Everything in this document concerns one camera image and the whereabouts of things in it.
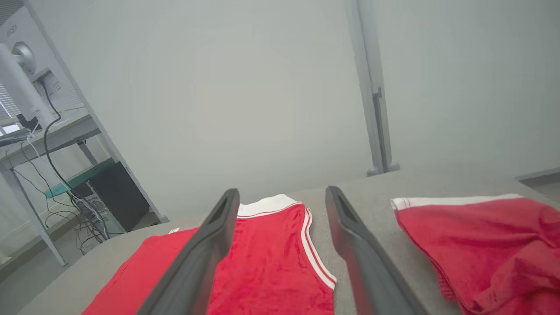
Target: computer tower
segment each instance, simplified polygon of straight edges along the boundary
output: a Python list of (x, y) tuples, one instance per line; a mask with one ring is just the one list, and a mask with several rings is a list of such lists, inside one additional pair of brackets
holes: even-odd
[[(148, 202), (120, 162), (96, 174), (73, 191), (95, 208), (110, 233), (132, 231), (148, 212)], [(97, 228), (103, 231), (104, 227), (97, 216), (91, 214), (81, 202), (77, 202), (77, 205), (83, 213), (90, 214)]]

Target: jersey armhole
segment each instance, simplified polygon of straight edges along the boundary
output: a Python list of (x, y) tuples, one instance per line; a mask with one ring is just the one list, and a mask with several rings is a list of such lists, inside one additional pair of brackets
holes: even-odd
[(311, 241), (311, 237), (309, 236), (309, 227), (311, 226), (311, 222), (313, 221), (313, 217), (311, 216), (311, 211), (307, 208), (305, 209), (305, 218), (304, 224), (301, 229), (301, 242), (304, 245), (305, 254), (311, 263), (313, 270), (318, 275), (318, 277), (323, 281), (323, 283), (334, 290), (334, 286), (337, 283), (337, 278), (334, 277), (325, 267), (313, 242)]

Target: white waistband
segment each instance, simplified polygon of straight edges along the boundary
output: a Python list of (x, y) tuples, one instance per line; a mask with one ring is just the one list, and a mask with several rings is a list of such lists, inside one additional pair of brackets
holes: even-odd
[(274, 197), (264, 198), (248, 205), (239, 205), (237, 217), (248, 218), (269, 215), (280, 212), (296, 203), (300, 202), (293, 200), (285, 194), (278, 194)]
[(440, 206), (462, 206), (473, 203), (488, 202), (502, 199), (516, 199), (523, 196), (516, 193), (502, 194), (499, 196), (475, 196), (457, 198), (395, 198), (391, 200), (393, 210), (403, 210), (413, 207), (440, 205)]

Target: window blind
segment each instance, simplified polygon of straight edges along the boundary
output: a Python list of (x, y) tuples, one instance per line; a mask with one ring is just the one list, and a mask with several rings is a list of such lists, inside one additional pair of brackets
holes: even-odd
[(16, 104), (8, 94), (3, 84), (0, 84), (0, 121), (4, 119), (16, 118), (20, 113)]
[[(51, 101), (59, 112), (83, 107), (82, 100), (75, 89), (70, 89), (64, 95), (57, 96), (55, 99), (51, 99)], [(0, 121), (16, 118), (18, 114), (20, 114), (20, 110), (13, 102), (4, 85), (0, 84)]]

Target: metal table leg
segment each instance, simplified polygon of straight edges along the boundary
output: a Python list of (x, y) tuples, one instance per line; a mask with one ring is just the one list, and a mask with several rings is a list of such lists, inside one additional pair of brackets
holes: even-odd
[(12, 190), (12, 193), (16, 196), (19, 200), (21, 206), (24, 208), (29, 220), (33, 223), (36, 231), (41, 235), (47, 246), (53, 252), (54, 257), (58, 260), (61, 266), (65, 266), (67, 262), (62, 258), (58, 249), (54, 245), (53, 240), (50, 238), (49, 232), (47, 231), (46, 227), (43, 225), (43, 222), (37, 211), (33, 207), (31, 200), (27, 196), (27, 193), (24, 190), (24, 187), (21, 185), (20, 179), (17, 177), (16, 172), (13, 169), (7, 169), (3, 165), (0, 165), (0, 173), (8, 183), (9, 187)]
[(90, 149), (86, 146), (86, 143), (84, 141), (80, 141), (78, 142), (78, 146), (80, 147), (80, 150), (82, 150), (86, 158), (90, 161), (91, 165), (97, 165), (97, 160), (91, 153)]

